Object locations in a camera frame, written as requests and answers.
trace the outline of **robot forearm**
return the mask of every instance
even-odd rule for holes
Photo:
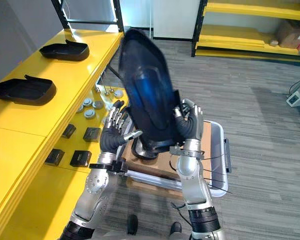
[[[203,165],[198,159],[200,146],[199,140],[187,139],[183,150],[179,150],[177,162],[177,173],[192,224],[192,238],[225,240],[208,184],[203,178]]]
[[[118,174],[112,169],[116,155],[102,152],[97,164],[86,177],[83,193],[78,199],[60,240],[90,239],[107,208],[110,195],[117,188]]]

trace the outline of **cardboard box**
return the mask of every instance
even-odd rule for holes
[[[284,20],[275,36],[280,47],[296,49],[300,44],[300,21]]]

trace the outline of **black cable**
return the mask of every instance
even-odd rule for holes
[[[224,189],[222,189],[222,188],[220,188],[220,187],[217,187],[217,186],[214,186],[214,185],[212,185],[212,184],[209,184],[209,183],[208,183],[208,185],[211,186],[211,187],[213,187],[213,188],[216,188],[216,189],[220,189],[220,190],[222,190],[222,191],[225,191],[226,193],[233,194],[233,193],[230,192],[230,191],[224,190]]]
[[[210,157],[210,158],[204,158],[204,159],[202,159],[202,160],[218,159],[218,158],[221,158],[223,155],[225,155],[225,153],[224,153],[224,154],[221,154],[220,156],[214,156],[214,157]]]
[[[184,203],[181,206],[177,206],[173,202],[171,202],[171,206],[172,206],[173,209],[182,209],[186,206],[186,204]]]
[[[300,80],[297,81],[297,82],[295,82],[295,83],[289,88],[289,96],[290,96],[290,94],[291,94],[291,89],[292,89],[292,87],[293,87],[294,85],[298,84],[298,83],[300,83]]]
[[[189,224],[192,227],[191,223],[181,214],[180,209],[177,209],[177,211],[180,214],[180,216],[183,218],[183,220],[185,220],[186,223]]]
[[[214,174],[220,174],[220,175],[225,175],[223,173],[220,173],[220,172],[217,172],[217,171],[211,171],[211,170],[208,170],[208,169],[203,169],[204,171],[208,171],[208,172],[211,172],[211,173],[214,173]]]
[[[172,164],[171,164],[171,159],[169,160],[169,166],[170,166],[170,168],[172,169],[172,170],[174,170],[175,172],[177,171],[173,166],[172,166]],[[203,169],[204,171],[208,171],[208,172],[211,172],[211,173],[215,173],[215,174],[220,174],[220,175],[224,175],[223,173],[220,173],[220,172],[217,172],[217,171],[211,171],[211,170],[208,170],[208,169]]]
[[[170,168],[172,168],[173,171],[175,171],[175,172],[177,171],[177,170],[172,166],[172,164],[171,164],[171,159],[169,160],[169,165],[170,165]]]
[[[211,181],[216,181],[216,182],[220,182],[220,183],[225,183],[225,181],[216,180],[216,179],[211,179],[211,178],[207,178],[207,177],[204,177],[204,179],[206,179],[206,180],[211,180]]]
[[[171,202],[171,206],[172,206],[173,209],[176,209],[178,211],[178,213],[180,214],[180,216],[183,218],[183,220],[185,220],[186,223],[189,224],[192,227],[191,223],[180,212],[180,209],[184,208],[186,206],[186,204],[184,203],[181,206],[176,206],[173,202]]]

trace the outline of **black square part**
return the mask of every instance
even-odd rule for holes
[[[91,155],[90,151],[75,150],[70,165],[72,167],[88,167]]]
[[[58,166],[65,152],[60,149],[52,149],[49,156],[45,160],[45,164]]]
[[[75,125],[73,124],[68,124],[68,126],[66,126],[65,130],[62,133],[62,137],[69,139],[71,137],[71,135],[74,133],[74,131],[76,130]]]
[[[98,127],[87,127],[83,140],[86,142],[98,143],[100,140],[100,128]]]

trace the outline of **yellow shelf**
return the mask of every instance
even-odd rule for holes
[[[285,3],[283,0],[208,0],[203,15],[206,12],[300,20],[300,3]]]
[[[0,99],[0,234],[123,37],[122,32],[72,31],[76,41],[88,44],[87,59],[79,62],[47,59],[36,51],[3,79],[23,79],[28,74],[52,80],[57,91],[43,106]],[[46,45],[64,43],[68,37],[69,33],[62,30]]]
[[[260,59],[300,63],[300,56],[281,55],[263,52],[233,51],[224,49],[197,49],[195,51],[195,55],[207,57]]]
[[[299,56],[297,49],[270,46],[269,42],[275,39],[272,34],[266,34],[253,30],[250,27],[203,25],[196,48],[222,48],[264,52],[272,54],[287,54]]]
[[[99,89],[101,93],[91,90],[85,97],[93,101],[103,101],[104,107],[95,110],[96,116],[92,119],[84,117],[84,111],[93,109],[92,106],[85,107],[83,112],[73,116],[69,123],[73,124],[76,130],[70,138],[60,137],[53,147],[64,151],[59,165],[40,166],[37,175],[4,228],[0,236],[1,240],[53,240],[60,237],[90,172],[88,167],[70,165],[73,153],[75,150],[90,151],[92,155],[89,163],[97,162],[100,153],[99,142],[86,142],[83,136],[88,127],[103,127],[102,119],[108,113],[107,108],[118,100],[113,93],[105,95],[103,86],[100,85]],[[123,97],[119,100],[124,101],[126,106],[128,104],[126,91],[118,87],[113,89],[123,91]],[[22,152],[27,147],[24,146],[19,151]]]
[[[58,239],[84,189],[87,175],[43,165],[2,231],[0,240]]]

